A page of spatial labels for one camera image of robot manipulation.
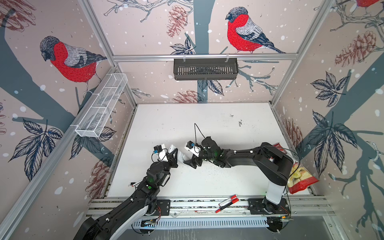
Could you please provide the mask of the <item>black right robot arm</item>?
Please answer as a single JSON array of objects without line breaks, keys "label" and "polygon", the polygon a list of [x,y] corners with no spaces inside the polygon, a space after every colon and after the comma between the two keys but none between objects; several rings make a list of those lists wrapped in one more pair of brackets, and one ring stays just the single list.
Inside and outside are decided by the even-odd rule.
[{"label": "black right robot arm", "polygon": [[193,154],[190,160],[185,161],[186,165],[193,168],[200,167],[203,161],[220,168],[258,167],[269,180],[263,200],[265,207],[276,208],[281,203],[284,189],[294,166],[294,160],[289,155],[266,142],[253,149],[230,150],[220,148],[211,137],[206,137],[200,145],[191,141],[187,142],[185,150]]}]

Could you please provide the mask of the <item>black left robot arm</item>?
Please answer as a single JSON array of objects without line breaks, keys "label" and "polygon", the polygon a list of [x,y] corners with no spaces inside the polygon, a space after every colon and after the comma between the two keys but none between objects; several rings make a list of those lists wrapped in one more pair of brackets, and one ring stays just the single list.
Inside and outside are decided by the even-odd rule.
[{"label": "black left robot arm", "polygon": [[88,218],[76,233],[75,240],[116,240],[137,219],[157,210],[157,195],[170,179],[171,169],[178,167],[175,148],[154,162],[134,193],[123,203],[98,219]]}]

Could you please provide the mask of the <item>red marker pen upper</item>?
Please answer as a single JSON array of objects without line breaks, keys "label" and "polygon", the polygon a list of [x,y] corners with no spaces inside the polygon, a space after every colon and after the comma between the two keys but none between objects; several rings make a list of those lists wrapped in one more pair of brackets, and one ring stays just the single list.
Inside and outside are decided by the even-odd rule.
[{"label": "red marker pen upper", "polygon": [[220,202],[219,206],[224,206],[224,205],[230,203],[232,200],[237,199],[237,198],[238,198],[237,195],[232,195],[231,197],[229,197],[229,198],[225,199],[224,201]]}]

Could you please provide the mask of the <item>red marker pen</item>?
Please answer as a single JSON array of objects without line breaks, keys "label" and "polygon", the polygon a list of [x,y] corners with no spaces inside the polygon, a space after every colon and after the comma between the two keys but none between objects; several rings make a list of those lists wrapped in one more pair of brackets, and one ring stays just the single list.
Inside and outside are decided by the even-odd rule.
[{"label": "red marker pen", "polygon": [[232,195],[231,197],[229,197],[229,198],[225,199],[224,201],[220,202],[219,206],[224,206],[224,205],[230,203],[232,200],[237,199],[237,198],[238,198],[237,195]]},{"label": "red marker pen", "polygon": [[238,201],[239,201],[238,198],[231,200],[230,202],[226,203],[225,205],[220,206],[220,207],[215,211],[215,213],[217,214],[217,213],[221,212],[222,210],[224,210],[224,209],[228,208],[229,206],[231,206],[231,205],[237,203]]}]

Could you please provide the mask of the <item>red marker pen lower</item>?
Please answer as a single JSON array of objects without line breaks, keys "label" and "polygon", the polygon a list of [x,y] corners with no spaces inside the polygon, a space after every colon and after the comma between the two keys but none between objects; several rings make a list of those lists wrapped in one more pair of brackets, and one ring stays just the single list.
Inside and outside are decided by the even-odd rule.
[{"label": "red marker pen lower", "polygon": [[215,211],[215,213],[217,214],[217,213],[221,212],[222,210],[224,210],[224,209],[228,208],[229,206],[231,206],[231,205],[237,203],[238,201],[239,201],[238,198],[231,200],[230,202],[226,203],[225,205],[220,206],[220,207]]}]

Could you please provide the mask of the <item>red chips bag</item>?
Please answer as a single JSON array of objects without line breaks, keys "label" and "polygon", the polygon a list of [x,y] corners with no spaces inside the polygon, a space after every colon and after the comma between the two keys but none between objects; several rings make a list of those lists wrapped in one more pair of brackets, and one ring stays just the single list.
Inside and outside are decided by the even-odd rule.
[{"label": "red chips bag", "polygon": [[319,180],[299,162],[294,162],[288,177],[287,187],[285,188],[283,194],[295,194],[297,192],[304,191],[318,181]]}]

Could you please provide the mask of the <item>aluminium horizontal crossbar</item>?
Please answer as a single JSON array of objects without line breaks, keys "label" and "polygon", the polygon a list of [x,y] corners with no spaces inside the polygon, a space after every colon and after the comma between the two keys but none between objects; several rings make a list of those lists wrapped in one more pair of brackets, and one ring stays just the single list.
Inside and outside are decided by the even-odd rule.
[{"label": "aluminium horizontal crossbar", "polygon": [[298,58],[296,53],[288,54],[206,54],[206,55],[116,55],[112,59],[116,63],[126,62],[160,62],[173,61],[174,59],[232,59],[241,61],[293,61]]}]

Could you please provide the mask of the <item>black wall basket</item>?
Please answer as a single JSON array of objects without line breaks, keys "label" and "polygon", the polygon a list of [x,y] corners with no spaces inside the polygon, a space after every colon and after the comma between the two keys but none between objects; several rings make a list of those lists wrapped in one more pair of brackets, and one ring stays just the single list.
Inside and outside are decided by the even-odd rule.
[{"label": "black wall basket", "polygon": [[236,58],[174,59],[177,81],[235,80],[239,73]]}]

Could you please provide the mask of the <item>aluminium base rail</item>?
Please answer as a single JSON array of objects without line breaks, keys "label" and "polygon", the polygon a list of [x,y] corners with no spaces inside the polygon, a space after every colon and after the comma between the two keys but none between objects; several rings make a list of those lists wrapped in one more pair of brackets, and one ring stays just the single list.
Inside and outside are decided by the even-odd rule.
[{"label": "aluminium base rail", "polygon": [[329,221],[336,214],[325,197],[298,195],[283,197],[283,205],[274,214],[257,213],[262,205],[257,196],[239,196],[239,201],[219,210],[223,197],[190,197],[158,199],[152,215],[139,214],[121,230],[151,232],[154,230],[211,229],[211,228],[277,228],[298,217],[321,217]]}]

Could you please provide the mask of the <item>aluminium frame corner post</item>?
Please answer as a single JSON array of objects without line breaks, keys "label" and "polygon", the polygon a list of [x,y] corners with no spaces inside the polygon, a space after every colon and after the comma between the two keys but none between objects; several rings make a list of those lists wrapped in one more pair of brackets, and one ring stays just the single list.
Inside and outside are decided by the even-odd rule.
[{"label": "aluminium frame corner post", "polygon": [[123,71],[121,70],[119,64],[116,63],[116,61],[113,59],[114,54],[112,48],[108,43],[106,34],[104,33],[97,19],[97,16],[92,8],[91,2],[88,0],[79,0],[79,4],[95,34],[96,39],[98,40],[105,56],[107,57],[108,63],[110,64],[111,68],[115,71],[115,73],[122,74]]}]

